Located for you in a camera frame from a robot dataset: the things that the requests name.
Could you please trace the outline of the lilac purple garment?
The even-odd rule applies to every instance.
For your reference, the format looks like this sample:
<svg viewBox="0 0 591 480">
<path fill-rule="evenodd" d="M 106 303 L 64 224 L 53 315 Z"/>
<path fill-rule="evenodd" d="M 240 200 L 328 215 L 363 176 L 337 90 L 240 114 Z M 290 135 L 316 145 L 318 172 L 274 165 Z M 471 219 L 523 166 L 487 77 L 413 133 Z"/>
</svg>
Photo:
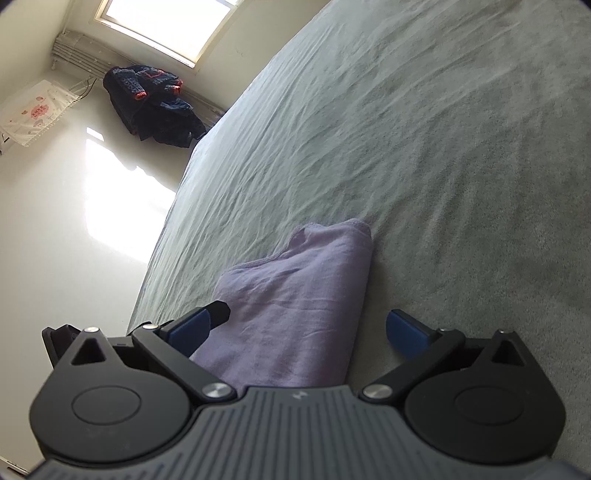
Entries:
<svg viewBox="0 0 591 480">
<path fill-rule="evenodd" d="M 237 390 L 344 384 L 372 256 L 358 219 L 298 228 L 280 253 L 221 275 L 214 297 L 228 304 L 228 321 L 192 361 Z"/>
</svg>

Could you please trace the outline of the dark blue jacket pile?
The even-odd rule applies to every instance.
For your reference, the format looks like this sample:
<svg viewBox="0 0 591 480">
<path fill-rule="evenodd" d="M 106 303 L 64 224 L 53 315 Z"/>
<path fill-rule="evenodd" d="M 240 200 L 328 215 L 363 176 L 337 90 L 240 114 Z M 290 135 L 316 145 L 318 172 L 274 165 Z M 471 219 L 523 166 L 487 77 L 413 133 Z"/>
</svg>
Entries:
<svg viewBox="0 0 591 480">
<path fill-rule="evenodd" d="M 180 97 L 182 85 L 176 75 L 147 65 L 113 67 L 103 78 L 111 104 L 130 134 L 188 148 L 204 137 L 206 128 Z"/>
</svg>

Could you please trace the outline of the grey bed sheet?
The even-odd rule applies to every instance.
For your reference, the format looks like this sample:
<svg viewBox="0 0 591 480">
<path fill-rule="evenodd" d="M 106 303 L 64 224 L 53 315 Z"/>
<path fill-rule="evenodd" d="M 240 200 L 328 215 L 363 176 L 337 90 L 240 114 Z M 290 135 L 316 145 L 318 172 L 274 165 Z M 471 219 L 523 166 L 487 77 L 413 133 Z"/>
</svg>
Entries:
<svg viewBox="0 0 591 480">
<path fill-rule="evenodd" d="M 213 297 L 295 228 L 367 222 L 349 364 L 401 359 L 388 311 L 518 332 L 590 465 L 590 11 L 580 1 L 332 1 L 197 144 L 131 324 Z"/>
</svg>

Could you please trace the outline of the bright window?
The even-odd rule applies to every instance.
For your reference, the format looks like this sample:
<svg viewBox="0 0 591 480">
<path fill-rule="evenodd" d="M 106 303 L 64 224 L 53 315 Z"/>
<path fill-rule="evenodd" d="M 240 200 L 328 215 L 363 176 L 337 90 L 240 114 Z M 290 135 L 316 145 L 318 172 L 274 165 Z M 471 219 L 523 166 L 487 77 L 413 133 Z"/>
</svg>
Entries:
<svg viewBox="0 0 591 480">
<path fill-rule="evenodd" d="M 226 0 L 107 0 L 95 19 L 193 68 L 239 6 Z"/>
</svg>

